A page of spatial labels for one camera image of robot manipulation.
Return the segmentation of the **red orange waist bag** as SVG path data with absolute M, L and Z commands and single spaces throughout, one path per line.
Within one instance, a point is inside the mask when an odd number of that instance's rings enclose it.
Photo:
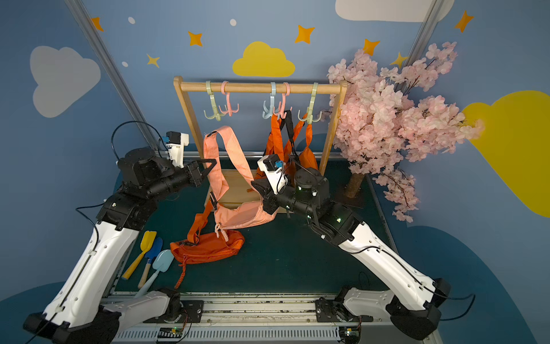
M 282 138 L 282 129 L 285 127 L 286 120 L 278 116 L 271 117 L 271 132 L 269 133 L 266 149 L 263 156 L 277 155 L 279 159 L 286 162 L 284 157 L 284 145 Z

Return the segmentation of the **pink waist bag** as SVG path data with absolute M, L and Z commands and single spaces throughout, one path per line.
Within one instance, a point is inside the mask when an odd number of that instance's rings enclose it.
M 256 199 L 246 199 L 239 206 L 232 208 L 220 203 L 226 194 L 231 192 L 231 188 L 236 186 L 236 183 L 227 180 L 226 172 L 221 167 L 219 138 L 222 140 L 223 147 L 234 167 L 233 173 L 240 177 L 241 182 L 246 184 L 246 188 L 252 191 Z M 263 200 L 259 193 L 252 189 L 254 181 L 252 170 L 231 127 L 222 126 L 205 136 L 203 157 L 216 162 L 208 174 L 208 179 L 216 222 L 214 232 L 217 237 L 228 242 L 231 230 L 260 226 L 275 219 L 275 214 L 269 214 L 264 210 Z

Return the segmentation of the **dark orange waist bag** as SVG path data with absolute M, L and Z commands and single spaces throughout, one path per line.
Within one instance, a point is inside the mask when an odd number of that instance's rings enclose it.
M 216 262 L 237 255 L 245 239 L 241 232 L 236 230 L 225 231 L 216 225 L 214 232 L 202 234 L 202 229 L 209 222 L 209 214 L 214 207 L 209 201 L 203 213 L 195 216 L 193 225 L 185 240 L 170 243 L 170 251 L 174 259 L 182 268 L 182 273 L 175 284 L 178 289 L 186 276 L 188 265 L 198 265 Z

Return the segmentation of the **black waist bag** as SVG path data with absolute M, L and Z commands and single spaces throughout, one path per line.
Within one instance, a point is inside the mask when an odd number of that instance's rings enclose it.
M 285 129 L 288 136 L 288 140 L 283 147 L 284 162 L 286 164 L 287 171 L 289 173 L 295 172 L 296 160 L 298 159 L 298 155 L 295 149 L 294 124 L 292 120 L 291 110 L 284 111 L 284 118 L 280 120 L 279 129 L 281 130 L 281 132 L 283 132 L 283 130 Z

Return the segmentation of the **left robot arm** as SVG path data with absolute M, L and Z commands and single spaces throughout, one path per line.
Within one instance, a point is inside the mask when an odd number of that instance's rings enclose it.
M 163 315 L 173 292 L 149 292 L 133 306 L 102 306 L 103 293 L 126 252 L 158 207 L 187 186 L 199 187 L 217 164 L 199 159 L 177 167 L 151 148 L 137 148 L 117 161 L 121 187 L 103 203 L 90 238 L 66 283 L 23 328 L 53 343 L 111 343 L 127 327 Z

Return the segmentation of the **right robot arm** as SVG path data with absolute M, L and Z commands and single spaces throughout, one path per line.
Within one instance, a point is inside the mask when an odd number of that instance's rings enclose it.
M 440 305 L 451 286 L 419 272 L 380 239 L 351 208 L 333 201 L 329 182 L 315 169 L 301 169 L 289 185 L 281 170 L 252 181 L 265 212 L 283 208 L 303 216 L 323 240 L 352 255 L 388 287 L 387 292 L 350 288 L 342 304 L 354 316 L 387 318 L 408 337 L 422 341 L 441 321 Z

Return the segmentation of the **green hook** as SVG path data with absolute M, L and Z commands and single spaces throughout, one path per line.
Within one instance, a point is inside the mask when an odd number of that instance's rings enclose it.
M 320 113 L 317 118 L 314 118 L 314 114 L 313 114 L 318 87 L 319 87 L 319 83 L 314 83 L 312 86 L 311 98 L 309 101 L 309 106 L 307 107 L 306 114 L 303 117 L 301 117 L 300 113 L 298 113 L 299 121 L 305 122 L 308 125 L 312 125 L 312 123 L 317 123 L 322 118 L 322 113 Z
M 213 90 L 212 90 L 212 87 L 211 87 L 210 80 L 205 82 L 205 86 L 206 86 L 206 92 L 209 95 L 209 100 L 210 100 L 210 104 L 211 104 L 211 108 L 212 108 L 212 112 L 213 112 L 212 115 L 209 116 L 206 113 L 206 111 L 204 111 L 203 113 L 205 115 L 205 118 L 207 118 L 209 120 L 221 121 L 221 114 L 220 114 L 219 108 L 216 104 L 216 100 L 215 100 L 215 96 L 214 96 L 214 93 L 213 93 Z

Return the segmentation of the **pink hook left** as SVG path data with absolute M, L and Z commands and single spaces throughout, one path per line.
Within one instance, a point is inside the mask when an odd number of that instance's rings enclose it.
M 228 83 L 229 83 L 228 81 L 223 81 L 222 84 L 221 84 L 221 93 L 226 97 L 226 104 L 225 104 L 224 108 L 219 106 L 219 112 L 223 116 L 229 115 L 231 117 L 234 113 L 239 112 L 239 104 L 237 104 L 236 109 L 233 109 L 233 107 L 231 105 L 231 93 L 226 92 L 226 86 L 227 86 Z

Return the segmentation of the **blue hook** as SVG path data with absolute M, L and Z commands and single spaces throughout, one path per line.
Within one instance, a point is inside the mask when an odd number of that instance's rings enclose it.
M 274 104 L 275 104 L 275 97 L 276 97 L 276 83 L 271 82 L 271 92 L 269 95 L 269 105 L 266 105 L 266 102 L 263 104 L 263 112 L 262 117 L 263 119 L 268 119 L 273 116 L 274 114 Z

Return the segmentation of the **yellow toy shovel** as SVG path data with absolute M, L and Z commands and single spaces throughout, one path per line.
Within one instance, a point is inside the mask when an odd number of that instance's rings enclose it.
M 140 254 L 135 258 L 135 260 L 132 262 L 132 264 L 126 269 L 126 271 L 123 273 L 122 278 L 124 280 L 128 280 L 133 272 L 137 269 L 138 265 L 146 255 L 150 251 L 150 249 L 153 247 L 153 243 L 156 239 L 157 232 L 154 231 L 145 231 L 143 234 L 143 238 L 140 243 Z

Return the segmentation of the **horizontal aluminium rail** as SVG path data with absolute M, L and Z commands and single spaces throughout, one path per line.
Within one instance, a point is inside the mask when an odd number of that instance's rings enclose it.
M 244 156 L 247 159 L 260 159 L 262 156 L 264 156 L 264 153 L 261 151 L 246 151 L 243 152 Z M 317 160 L 321 160 L 323 157 L 323 153 L 321 151 L 315 151 L 314 152 L 315 158 Z M 201 155 L 197 150 L 185 150 L 184 159 L 200 159 Z M 219 152 L 219 157 L 221 159 L 227 159 L 229 157 L 228 153 L 224 150 L 221 150 Z M 331 151 L 328 156 L 329 160 L 345 160 L 345 158 L 342 156 L 340 151 Z

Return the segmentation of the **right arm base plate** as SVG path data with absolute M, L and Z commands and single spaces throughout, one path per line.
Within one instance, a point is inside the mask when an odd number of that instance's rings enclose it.
M 356 316 L 348 311 L 341 302 L 319 298 L 315 300 L 315 315 L 318 323 L 372 323 L 369 315 Z

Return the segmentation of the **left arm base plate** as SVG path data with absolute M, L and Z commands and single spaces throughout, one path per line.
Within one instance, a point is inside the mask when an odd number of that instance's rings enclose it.
M 144 323 L 199 323 L 203 314 L 203 306 L 203 300 L 171 301 L 163 315 L 145 320 Z

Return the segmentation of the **left aluminium corner post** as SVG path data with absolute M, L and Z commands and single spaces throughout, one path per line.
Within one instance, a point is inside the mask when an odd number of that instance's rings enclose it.
M 90 43 L 98 59 L 100 60 L 107 75 L 111 79 L 115 89 L 121 97 L 123 103 L 128 109 L 133 120 L 146 122 L 146 118 L 140 110 L 137 102 L 130 92 L 123 76 L 117 67 L 113 57 L 108 51 L 101 38 L 101 31 L 98 30 L 87 12 L 84 3 L 80 0 L 64 0 L 67 8 L 70 10 L 74 20 L 83 32 L 85 38 Z

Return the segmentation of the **aluminium corner post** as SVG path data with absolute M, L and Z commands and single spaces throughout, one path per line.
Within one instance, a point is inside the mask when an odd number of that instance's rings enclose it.
M 113 57 L 108 51 L 101 38 L 101 31 L 98 30 L 87 12 L 84 3 L 80 0 L 64 0 L 67 8 L 70 10 L 74 20 L 83 32 L 85 38 L 90 43 L 98 59 L 100 60 L 107 75 L 111 79 L 115 89 L 121 97 L 123 103 L 128 109 L 133 120 L 146 122 L 146 118 L 140 110 L 137 102 L 130 92 L 123 76 L 117 67 Z
M 438 23 L 438 16 L 443 7 L 444 0 L 432 0 L 428 12 L 421 24 L 421 28 L 411 47 L 409 56 L 405 61 L 405 66 L 412 65 L 416 60 L 423 56 L 425 48 L 428 46 L 429 40 Z

